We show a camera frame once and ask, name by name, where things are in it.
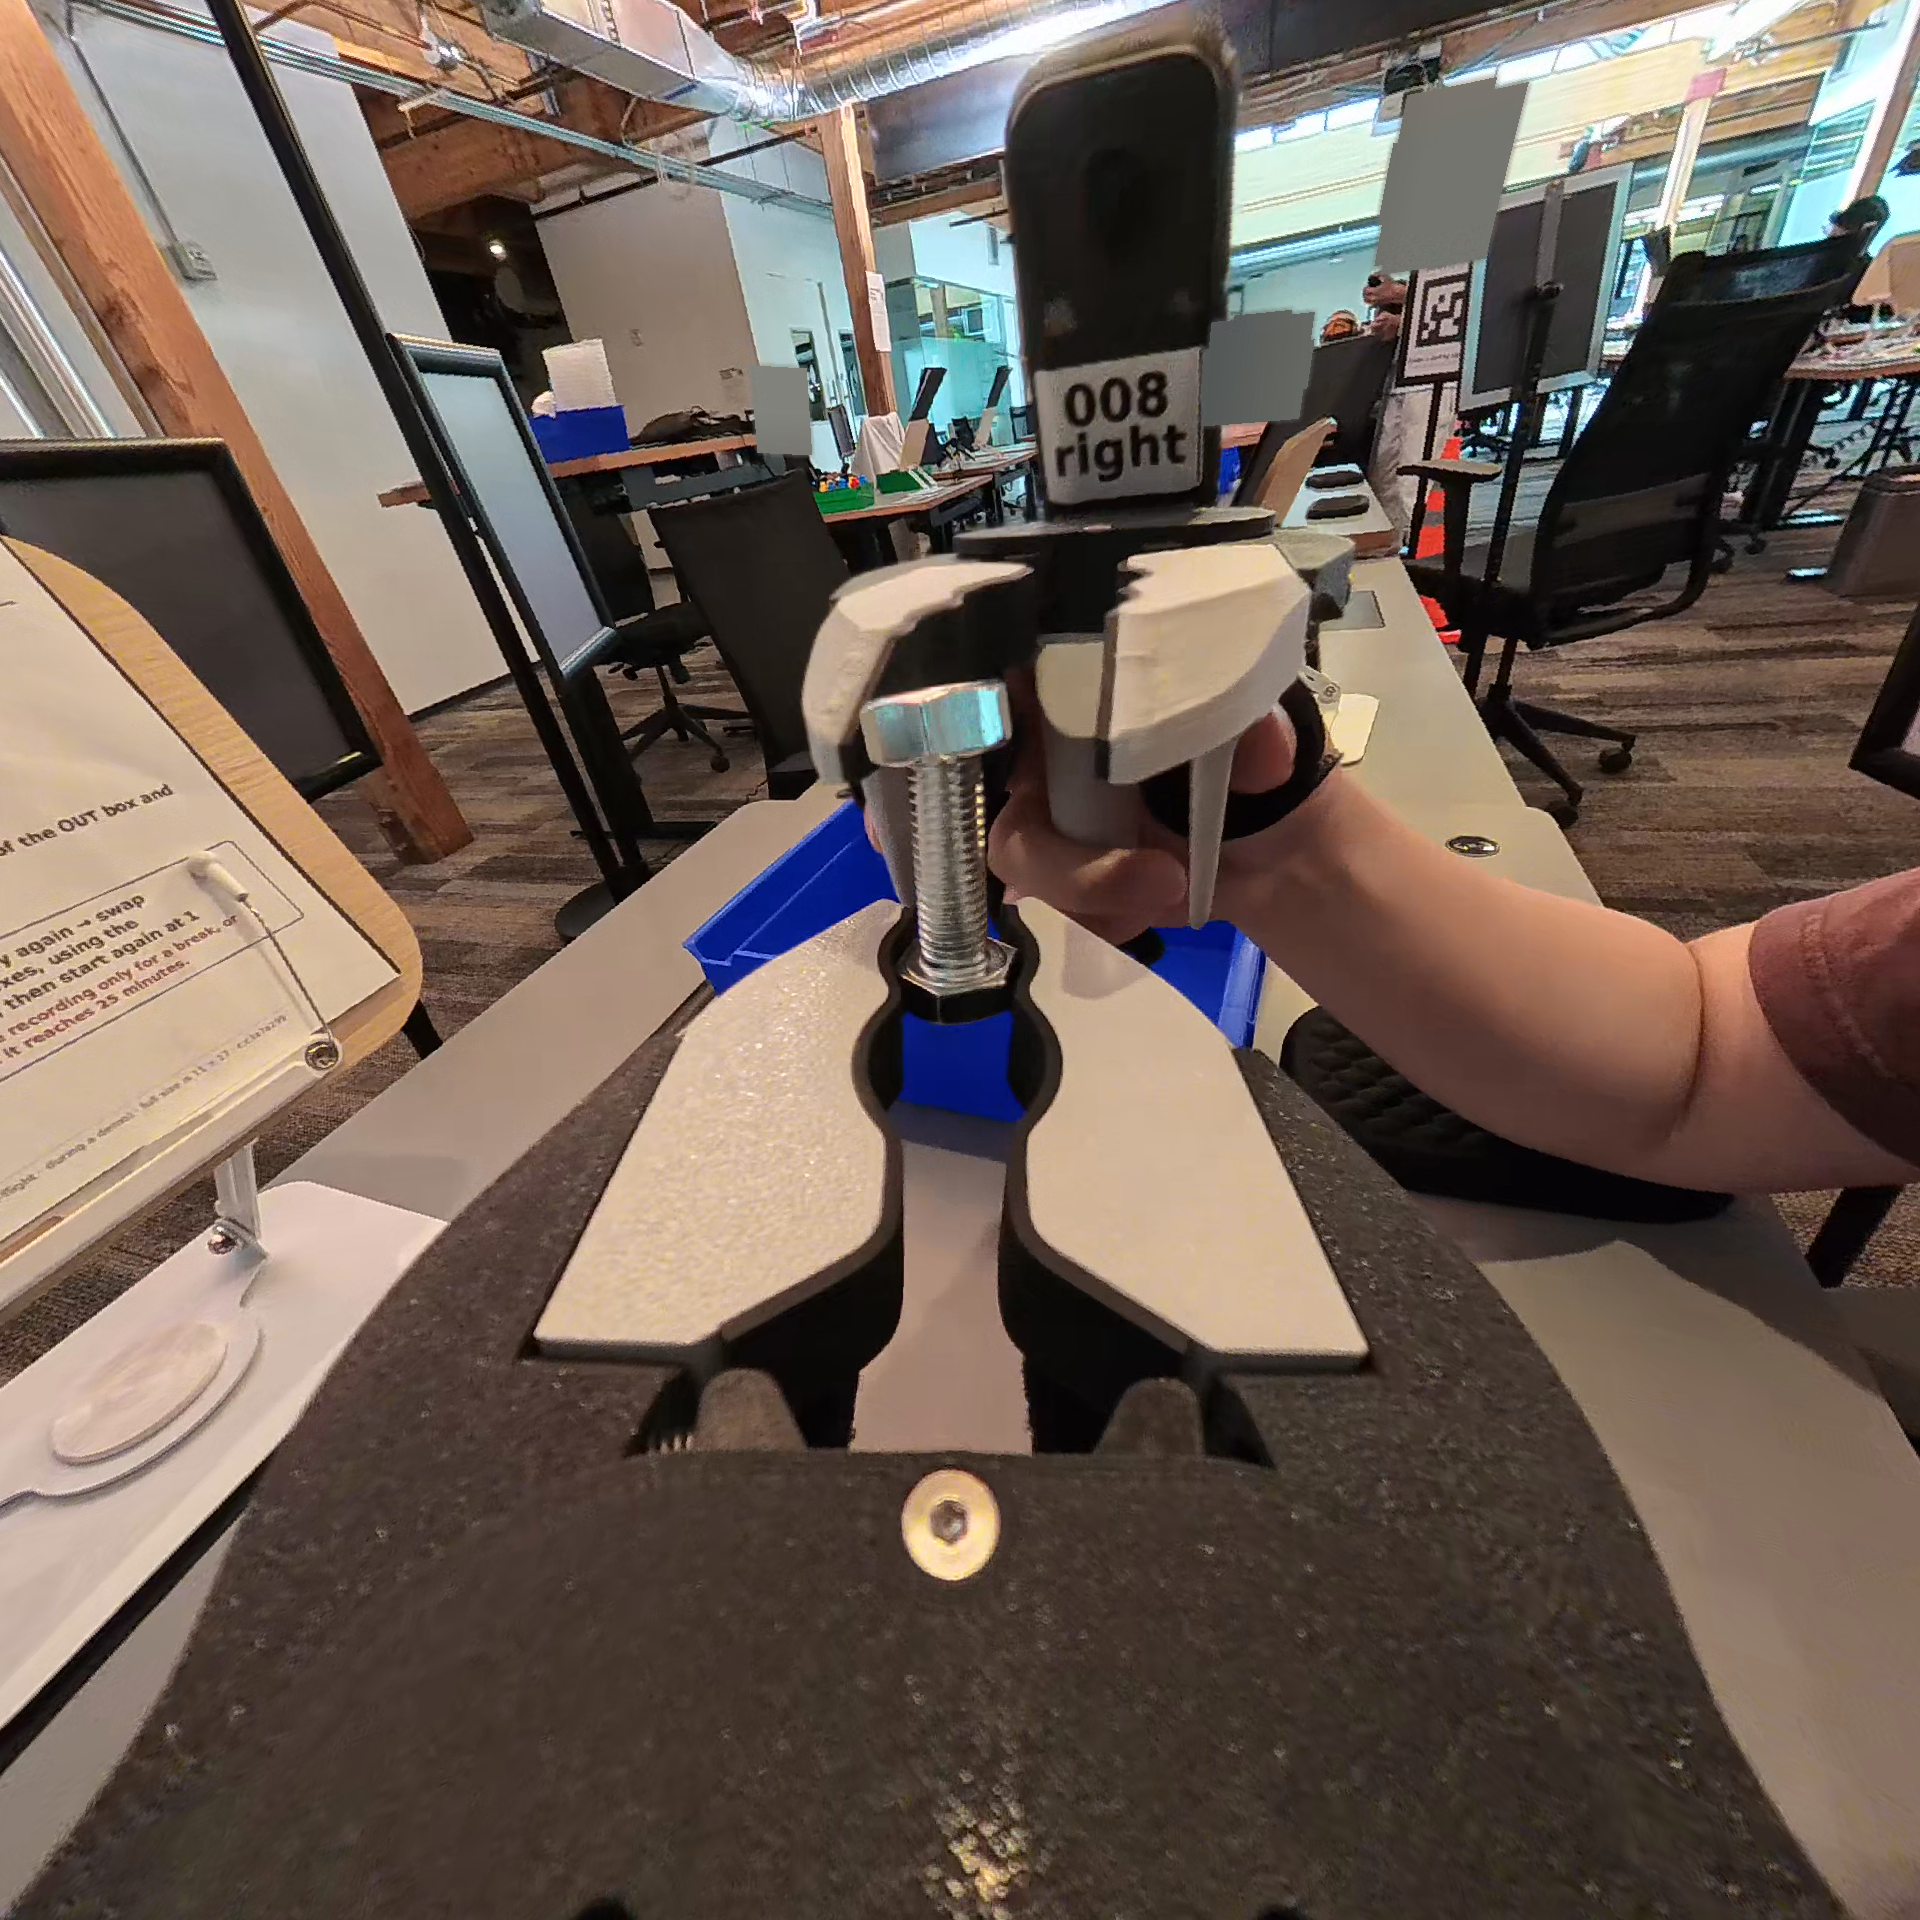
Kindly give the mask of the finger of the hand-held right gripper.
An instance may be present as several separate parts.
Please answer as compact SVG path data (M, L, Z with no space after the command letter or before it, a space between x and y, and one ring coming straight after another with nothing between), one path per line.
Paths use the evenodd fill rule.
M859 714L943 682L1001 681L1031 663L1040 582L1004 560L913 560L857 573L827 606L801 681L807 749L825 783L859 783L873 767Z
M1126 560L1105 618L1097 773L1142 783L1189 770L1189 922L1213 916L1241 735L1305 665L1310 590L1268 540Z

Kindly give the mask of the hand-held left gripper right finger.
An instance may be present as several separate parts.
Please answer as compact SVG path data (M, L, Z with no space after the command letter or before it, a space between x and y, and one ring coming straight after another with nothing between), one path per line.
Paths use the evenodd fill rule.
M999 1318L1031 1447L1091 1452L1141 1383L1205 1421L1238 1375L1368 1362L1236 1048L1124 950L1043 902L1006 910L1021 1105L999 1223Z

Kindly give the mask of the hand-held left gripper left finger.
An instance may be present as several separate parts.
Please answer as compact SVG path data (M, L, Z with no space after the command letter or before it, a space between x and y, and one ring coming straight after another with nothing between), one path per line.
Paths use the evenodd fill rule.
M680 1030L532 1330L550 1360L775 1378L845 1449L904 1295L900 906L865 905Z

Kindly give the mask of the steel hex bolt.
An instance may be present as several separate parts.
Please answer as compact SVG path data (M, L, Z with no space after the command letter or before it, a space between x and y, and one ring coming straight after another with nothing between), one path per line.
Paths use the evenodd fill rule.
M875 700L859 734L871 760L908 783L917 958L902 976L937 1001L997 992L1013 950L992 937L983 762L1013 737L1006 685L948 681Z

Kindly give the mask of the blue plastic bin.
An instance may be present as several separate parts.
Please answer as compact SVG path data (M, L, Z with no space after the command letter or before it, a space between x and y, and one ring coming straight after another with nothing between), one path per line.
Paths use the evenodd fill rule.
M896 888L857 804L845 799L702 922L685 948L705 983L727 992L873 902L893 905ZM1163 956L1149 968L1231 1044L1253 1044L1263 989L1262 953L1222 921L1168 927L1161 938ZM1021 1109L1006 1078L1009 1044L1008 1014L960 1026L904 1016L902 1103L981 1119L1019 1119Z

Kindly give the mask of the person's right forearm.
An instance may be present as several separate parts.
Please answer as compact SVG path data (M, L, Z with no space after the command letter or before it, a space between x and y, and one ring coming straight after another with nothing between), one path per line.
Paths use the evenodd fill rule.
M1719 1193L1912 1183L1790 1066L1745 968L1756 921L1681 942L1497 877L1343 775L1310 806L1328 856L1311 996L1405 1078L1517 1144Z

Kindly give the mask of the person's right hand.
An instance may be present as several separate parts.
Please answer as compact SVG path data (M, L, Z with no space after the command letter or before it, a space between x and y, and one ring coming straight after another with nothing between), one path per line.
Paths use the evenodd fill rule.
M1256 816L1259 831L1222 841L1215 864L1215 910L1253 930L1291 830L1332 782L1318 705L1291 687L1279 705L1241 737L1231 762L1231 808ZM1108 943L1126 943L1149 927L1189 918L1189 841L1168 831L1141 799L1124 801L1121 828L1078 842L1051 821L1040 697L1031 679L1015 682L1015 758L1006 801L990 828L988 862L1006 900L1045 900Z

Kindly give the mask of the black office chair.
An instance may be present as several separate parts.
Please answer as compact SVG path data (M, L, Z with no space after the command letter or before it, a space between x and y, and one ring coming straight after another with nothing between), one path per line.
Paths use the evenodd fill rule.
M811 641L848 565L793 471L654 511L656 536L757 728L769 799L816 782L801 711Z
M687 653L709 638L709 622L689 604L627 615L608 630L608 645L593 665L623 681L639 681L646 674L659 681L659 711L620 732L620 741L630 757L646 751L665 735L673 735L700 743L717 775L728 770L728 753L709 724L749 734L749 714L734 709L687 703L678 695L678 685L687 681Z
M1444 550L1408 562L1421 596L1447 612L1477 687L1488 640L1502 641L1478 697L1491 737L1513 744L1557 789L1547 813L1576 821L1581 785L1542 732L1606 744L1601 773L1627 770L1637 737L1619 727L1527 703L1513 689L1531 650L1625 632L1693 606L1713 570L1727 478L1756 420L1807 343L1865 271L1860 229L1801 246L1677 255L1592 420L1519 529L1469 540L1471 490L1493 464L1415 464L1444 493Z

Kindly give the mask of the orange traffic cone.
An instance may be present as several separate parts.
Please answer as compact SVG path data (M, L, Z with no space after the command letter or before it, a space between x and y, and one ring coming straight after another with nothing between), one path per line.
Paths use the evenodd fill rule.
M1454 429L1447 433L1447 442L1441 449L1441 460L1457 460L1461 457L1461 432L1457 420L1454 420ZM1423 524L1419 536L1413 546L1413 557L1419 562L1439 562L1447 553L1447 493L1441 487L1430 484L1423 493ZM1429 622L1439 638L1441 645L1456 645L1457 632L1452 616L1444 608L1427 592L1421 592L1421 606L1429 615Z

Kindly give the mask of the wooden top desk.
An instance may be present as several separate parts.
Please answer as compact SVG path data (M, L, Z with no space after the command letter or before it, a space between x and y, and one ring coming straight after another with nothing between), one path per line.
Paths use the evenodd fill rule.
M656 469L662 464L683 464L702 457L717 457L721 453L757 449L753 433L744 437L713 437L694 440L646 442L609 453L582 455L565 462L547 462L543 469L556 479L590 478L604 473L627 473L632 469Z

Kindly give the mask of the small marker sign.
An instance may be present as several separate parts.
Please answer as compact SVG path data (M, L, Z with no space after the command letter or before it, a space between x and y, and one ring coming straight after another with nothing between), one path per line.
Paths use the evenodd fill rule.
M1475 298L1483 257L1408 277L1400 306L1395 385L1456 385L1471 335Z

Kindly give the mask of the framed board on black stand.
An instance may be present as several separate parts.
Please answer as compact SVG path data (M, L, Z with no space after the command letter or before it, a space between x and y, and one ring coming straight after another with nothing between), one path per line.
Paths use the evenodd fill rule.
M596 672L613 618L502 359L384 327L249 16L208 14L599 868L556 916L568 943L654 874L644 842L711 825L659 821L641 793Z

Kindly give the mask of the white stand base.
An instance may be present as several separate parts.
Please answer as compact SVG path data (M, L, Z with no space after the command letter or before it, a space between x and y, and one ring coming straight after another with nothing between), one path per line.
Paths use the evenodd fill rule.
M1 1391L1 1724L19 1719L276 1449L441 1233L320 1183L261 1242L160 1262Z

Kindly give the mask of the black framed panel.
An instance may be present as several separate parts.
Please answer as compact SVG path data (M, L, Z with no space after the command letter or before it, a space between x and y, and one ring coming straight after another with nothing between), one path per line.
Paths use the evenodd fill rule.
M220 438L4 438L1 526L142 612L301 798L382 767Z

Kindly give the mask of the grey trash can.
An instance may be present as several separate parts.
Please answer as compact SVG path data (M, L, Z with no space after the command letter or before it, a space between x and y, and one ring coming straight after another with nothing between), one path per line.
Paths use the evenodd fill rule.
M1918 464L1888 466L1863 479L1822 584L1854 599L1915 599Z

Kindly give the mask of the wooden support post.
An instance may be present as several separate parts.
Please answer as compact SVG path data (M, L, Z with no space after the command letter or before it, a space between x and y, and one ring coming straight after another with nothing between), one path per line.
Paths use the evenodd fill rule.
M1 4L1 154L108 344L172 438L228 446L379 753L367 801L398 856L473 838L165 263L37 14Z
M873 216L857 143L857 112L841 104L817 113L811 126L822 152L865 413L896 413L893 352L889 341L881 338L881 322L886 322L884 280L878 274Z

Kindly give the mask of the silver ventilation duct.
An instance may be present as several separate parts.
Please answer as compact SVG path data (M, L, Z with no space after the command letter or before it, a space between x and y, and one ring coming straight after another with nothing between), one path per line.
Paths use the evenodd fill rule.
M483 1L480 14L495 38L638 100L773 126L997 58L1073 4L884 4L757 54L731 53L671 1Z

